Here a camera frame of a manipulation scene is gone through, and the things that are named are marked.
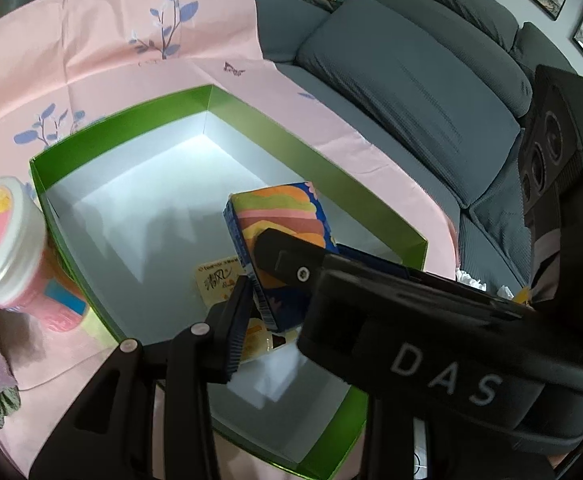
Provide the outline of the pink snack jar white lid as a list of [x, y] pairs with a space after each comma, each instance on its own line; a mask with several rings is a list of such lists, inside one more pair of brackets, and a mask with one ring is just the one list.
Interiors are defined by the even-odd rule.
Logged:
[[77, 328], [88, 305], [49, 244], [44, 214], [15, 177], [0, 178], [0, 309], [45, 328]]

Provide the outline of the pink floral tablecloth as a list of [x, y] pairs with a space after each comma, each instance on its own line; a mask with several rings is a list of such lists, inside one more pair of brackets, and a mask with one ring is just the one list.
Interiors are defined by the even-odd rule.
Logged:
[[425, 238], [418, 269], [453, 278], [457, 252], [442, 209], [263, 57], [254, 0], [36, 0], [0, 18], [0, 178], [17, 178], [44, 214], [36, 155], [102, 118], [207, 84], [361, 182]]

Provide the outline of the grey sofa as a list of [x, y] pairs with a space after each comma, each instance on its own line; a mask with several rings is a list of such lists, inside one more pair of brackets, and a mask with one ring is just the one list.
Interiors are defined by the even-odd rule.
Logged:
[[264, 58], [449, 216], [459, 267], [492, 290], [527, 286], [520, 144], [544, 98], [549, 142], [583, 102], [561, 50], [497, 0], [256, 0], [256, 10]]

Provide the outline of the green cardboard box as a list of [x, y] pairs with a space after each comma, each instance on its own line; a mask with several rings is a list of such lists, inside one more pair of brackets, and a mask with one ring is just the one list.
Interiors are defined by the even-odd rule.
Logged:
[[[207, 84], [102, 118], [30, 163], [64, 263], [118, 339], [169, 340], [206, 316], [195, 272], [235, 252], [232, 194], [309, 181], [335, 240], [421, 268], [427, 243], [389, 205], [236, 96]], [[287, 344], [210, 389], [227, 440], [307, 479], [337, 474], [366, 398]]]

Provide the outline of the yellow tissue pack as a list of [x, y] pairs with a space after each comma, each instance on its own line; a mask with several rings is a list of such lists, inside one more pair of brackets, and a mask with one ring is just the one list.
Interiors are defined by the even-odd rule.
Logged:
[[296, 341], [297, 330], [275, 334], [266, 328], [256, 308], [254, 288], [237, 257], [200, 264], [194, 276], [200, 297], [211, 313], [215, 335], [233, 356], [237, 349], [241, 350], [241, 363], [259, 359]]

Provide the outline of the colourful blue tissue pack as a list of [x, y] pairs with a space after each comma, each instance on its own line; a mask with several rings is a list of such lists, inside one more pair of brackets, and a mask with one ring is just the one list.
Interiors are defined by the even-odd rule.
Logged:
[[314, 272], [338, 252], [313, 184], [235, 193], [223, 217], [266, 327], [282, 333], [301, 325]]

